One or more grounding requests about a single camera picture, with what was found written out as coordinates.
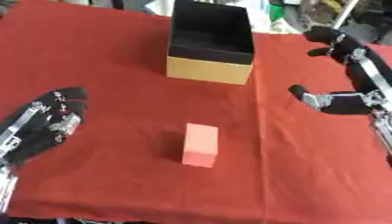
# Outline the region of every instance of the black finger pad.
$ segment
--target black finger pad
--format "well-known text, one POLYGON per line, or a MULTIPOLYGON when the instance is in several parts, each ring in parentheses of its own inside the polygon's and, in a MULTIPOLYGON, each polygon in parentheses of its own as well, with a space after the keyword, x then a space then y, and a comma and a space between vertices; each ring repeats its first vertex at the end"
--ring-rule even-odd
POLYGON ((289 91, 299 100, 302 101, 302 96, 307 93, 308 91, 306 90, 305 87, 300 86, 300 85, 293 85, 289 87, 289 91))

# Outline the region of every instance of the white object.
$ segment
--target white object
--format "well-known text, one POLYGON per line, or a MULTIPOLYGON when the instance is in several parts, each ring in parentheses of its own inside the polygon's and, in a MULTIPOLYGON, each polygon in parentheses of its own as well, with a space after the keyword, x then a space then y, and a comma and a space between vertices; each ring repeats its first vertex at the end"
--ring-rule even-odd
MULTIPOLYGON (((241 0, 228 5, 239 6, 247 9, 253 32, 270 31, 270 1, 269 0, 241 0)), ((174 0, 155 0, 146 5, 146 8, 155 14, 171 17, 174 0)))
POLYGON ((301 4, 301 0, 284 0, 283 1, 285 4, 301 4))
POLYGON ((338 15, 335 22, 333 23, 333 26, 332 26, 333 29, 338 30, 343 25, 343 23, 347 19, 348 15, 350 15, 351 11, 354 9, 355 5, 357 5, 357 3, 359 1, 360 0, 350 0, 350 2, 346 3, 345 8, 338 15))
POLYGON ((83 4, 83 5, 90 5, 88 0, 63 0, 62 2, 69 3, 69 4, 83 4))
POLYGON ((277 21, 273 22, 269 33, 272 34, 301 34, 301 31, 296 30, 294 27, 289 25, 289 23, 284 20, 284 18, 279 18, 277 21))

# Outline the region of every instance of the red tablecloth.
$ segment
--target red tablecloth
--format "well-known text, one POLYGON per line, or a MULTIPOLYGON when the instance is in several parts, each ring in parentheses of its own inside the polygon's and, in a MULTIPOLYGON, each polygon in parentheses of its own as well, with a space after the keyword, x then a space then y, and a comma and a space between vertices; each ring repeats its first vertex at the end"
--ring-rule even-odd
POLYGON ((54 88, 91 95, 86 125, 23 168, 10 215, 161 223, 263 217, 253 81, 165 77, 170 19, 22 1, 0 21, 1 116, 54 88), (220 129, 213 169, 182 165, 186 123, 220 129))
MULTIPOLYGON (((325 224, 392 223, 392 171, 365 116, 318 113, 288 94, 352 90, 345 68, 299 36, 257 36, 264 217, 325 224)), ((392 61, 390 47, 375 48, 392 61)))
MULTIPOLYGON (((170 20, 24 0, 0 21, 0 116, 45 91, 91 94, 87 123, 21 171, 10 215, 161 223, 390 223, 392 171, 360 116, 287 92, 348 90, 299 36, 255 35, 246 86, 165 77, 170 20), (181 165, 186 123, 220 128, 213 169, 181 165)), ((387 47, 380 53, 392 61, 387 47)))

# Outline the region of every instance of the open box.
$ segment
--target open box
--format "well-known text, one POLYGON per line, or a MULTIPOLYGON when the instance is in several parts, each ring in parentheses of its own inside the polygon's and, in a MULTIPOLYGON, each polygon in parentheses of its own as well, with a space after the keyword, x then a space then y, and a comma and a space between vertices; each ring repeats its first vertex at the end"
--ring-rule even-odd
POLYGON ((167 76, 243 85, 253 57, 246 9, 190 0, 175 3, 167 76))

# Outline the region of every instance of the tan box exterior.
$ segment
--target tan box exterior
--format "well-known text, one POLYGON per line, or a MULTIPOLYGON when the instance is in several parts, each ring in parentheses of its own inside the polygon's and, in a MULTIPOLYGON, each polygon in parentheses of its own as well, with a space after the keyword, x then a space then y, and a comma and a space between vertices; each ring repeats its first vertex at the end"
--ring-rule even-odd
POLYGON ((168 56, 166 72, 172 78, 244 85, 252 72, 252 65, 168 56))

